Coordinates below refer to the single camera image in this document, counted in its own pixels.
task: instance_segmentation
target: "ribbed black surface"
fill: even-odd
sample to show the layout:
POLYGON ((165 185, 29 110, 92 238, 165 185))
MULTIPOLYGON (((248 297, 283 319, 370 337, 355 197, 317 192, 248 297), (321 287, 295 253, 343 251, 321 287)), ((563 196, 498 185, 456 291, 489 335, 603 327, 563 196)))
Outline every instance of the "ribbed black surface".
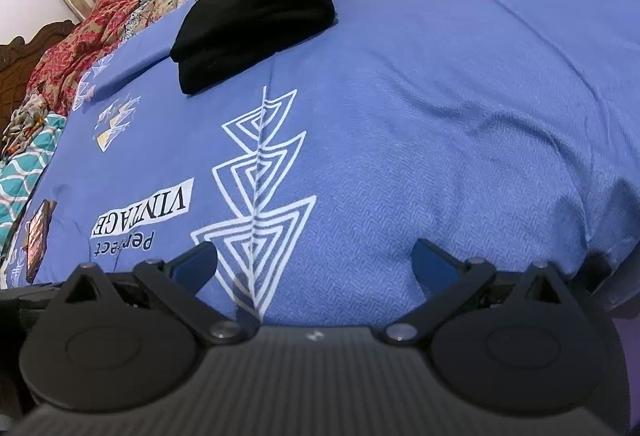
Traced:
POLYGON ((365 328, 314 331, 263 328, 212 350, 188 383, 151 405, 100 416, 44 406, 11 435, 615 436, 584 410, 536 420, 487 413, 443 389, 415 350, 385 346, 365 328))

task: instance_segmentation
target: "triangle pattern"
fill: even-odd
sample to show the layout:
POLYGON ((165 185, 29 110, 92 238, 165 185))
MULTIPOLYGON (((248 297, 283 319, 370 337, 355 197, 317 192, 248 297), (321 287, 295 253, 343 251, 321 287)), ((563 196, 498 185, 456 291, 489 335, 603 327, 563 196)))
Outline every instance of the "triangle pattern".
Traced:
POLYGON ((123 109, 123 108, 124 106, 122 106, 118 114, 109 121, 109 125, 111 127, 119 126, 123 122, 123 120, 125 120, 131 113, 133 113, 136 110, 136 108, 129 108, 129 109, 123 109))
POLYGON ((115 106, 118 103, 118 101, 116 100, 115 102, 113 102, 112 104, 109 105, 108 108, 106 108, 103 112, 101 112, 98 115, 98 126, 100 125, 100 123, 105 119, 108 118, 109 115, 111 114, 111 111, 113 111, 113 106, 115 106))
POLYGON ((222 129, 236 142, 245 153, 255 153, 258 139, 267 145, 276 135, 289 112, 297 90, 292 90, 274 100, 264 99, 264 106, 222 124, 222 129), (266 138, 260 138, 260 120, 262 127, 274 122, 273 129, 266 138))
POLYGON ((266 146, 260 149, 258 165, 263 164, 257 178, 255 191, 257 210, 263 210, 269 203, 273 194, 291 168, 298 151, 302 147, 305 133, 301 133, 285 143, 274 146, 266 146))
POLYGON ((255 238, 252 242, 252 253, 254 254, 254 260, 258 258, 262 248, 266 244, 266 238, 255 238))
POLYGON ((113 142, 113 140, 115 140, 116 137, 121 132, 127 129, 127 126, 129 124, 130 122, 125 122, 120 126, 111 127, 111 129, 107 129, 104 133, 98 135, 98 138, 96 138, 96 141, 98 142, 98 146, 100 147, 100 150, 102 152, 105 152, 111 145, 111 142, 113 142))
POLYGON ((255 167, 255 153, 228 160, 213 169, 213 177, 227 204, 237 216, 248 216, 254 210, 254 181, 243 168, 255 167))
POLYGON ((256 177, 256 179, 260 179, 262 178, 262 176, 264 176, 265 172, 267 172, 270 167, 271 167, 271 162, 270 161, 264 161, 262 159, 258 160, 258 166, 260 167, 258 169, 258 175, 256 177))
POLYGON ((255 188, 255 165, 253 167, 249 167, 244 171, 244 173, 246 174, 247 179, 251 182, 252 187, 255 188))
POLYGON ((316 197, 311 196, 266 214, 259 214, 257 217, 255 223, 257 231, 266 230, 273 223, 280 227, 278 244, 274 247, 277 249, 267 249, 264 252, 264 257, 258 261, 256 268, 256 275, 259 278, 256 279, 255 303, 261 319, 264 318, 264 314, 271 304, 280 277, 289 262, 289 257, 315 203, 316 197))
POLYGON ((82 77, 80 77, 78 88, 76 89, 76 96, 74 97, 74 102, 71 105, 71 109, 73 111, 77 111, 78 109, 80 109, 80 106, 82 106, 82 103, 84 102, 84 95, 86 93, 87 87, 89 86, 89 83, 85 82, 85 80, 88 79, 89 74, 91 74, 91 70, 85 71, 82 74, 82 77))

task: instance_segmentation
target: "bed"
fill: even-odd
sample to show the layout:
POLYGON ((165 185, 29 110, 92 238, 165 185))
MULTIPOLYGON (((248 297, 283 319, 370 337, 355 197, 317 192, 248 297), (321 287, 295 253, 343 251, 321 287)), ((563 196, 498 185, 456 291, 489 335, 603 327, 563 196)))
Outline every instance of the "bed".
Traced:
POLYGON ((199 298, 223 314, 382 326, 430 297, 410 261, 428 238, 567 278, 600 252, 595 297, 635 318, 634 1, 334 0, 323 34, 186 97, 168 53, 189 0, 82 75, 6 286, 27 284, 26 227, 53 200, 36 283, 212 241, 199 298))

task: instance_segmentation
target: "white logo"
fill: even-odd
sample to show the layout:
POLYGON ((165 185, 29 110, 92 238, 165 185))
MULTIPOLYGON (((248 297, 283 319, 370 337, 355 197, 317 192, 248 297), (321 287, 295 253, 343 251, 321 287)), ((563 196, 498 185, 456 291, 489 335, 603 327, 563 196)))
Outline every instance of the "white logo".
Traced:
POLYGON ((318 342, 319 340, 324 339, 324 333, 322 333, 322 331, 315 330, 313 333, 307 333, 306 338, 313 342, 318 342))
POLYGON ((296 161, 306 131, 274 143, 297 91, 268 100, 266 86, 259 108, 222 125, 244 151, 216 165, 213 177, 233 213, 232 219, 191 233, 196 244, 211 241, 218 250, 216 278, 239 307, 263 319, 296 242, 316 203, 308 196, 267 209, 277 188, 296 161))
POLYGON ((91 238, 119 236, 126 234, 134 226, 159 223, 189 212, 193 178, 175 187, 162 189, 145 200, 138 201, 123 209, 105 212, 95 222, 91 238))

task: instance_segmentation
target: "folded fabric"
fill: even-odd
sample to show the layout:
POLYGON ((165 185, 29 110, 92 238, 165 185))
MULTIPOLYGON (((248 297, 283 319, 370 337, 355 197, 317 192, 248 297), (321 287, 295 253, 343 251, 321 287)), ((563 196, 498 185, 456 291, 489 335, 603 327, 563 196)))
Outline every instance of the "folded fabric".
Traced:
POLYGON ((14 154, 24 152, 31 140, 42 130, 47 116, 47 103, 41 95, 34 93, 25 97, 20 108, 11 114, 11 121, 2 135, 4 162, 14 154))
POLYGON ((178 32, 171 58, 192 95, 238 74, 334 22, 332 0, 199 0, 178 32))

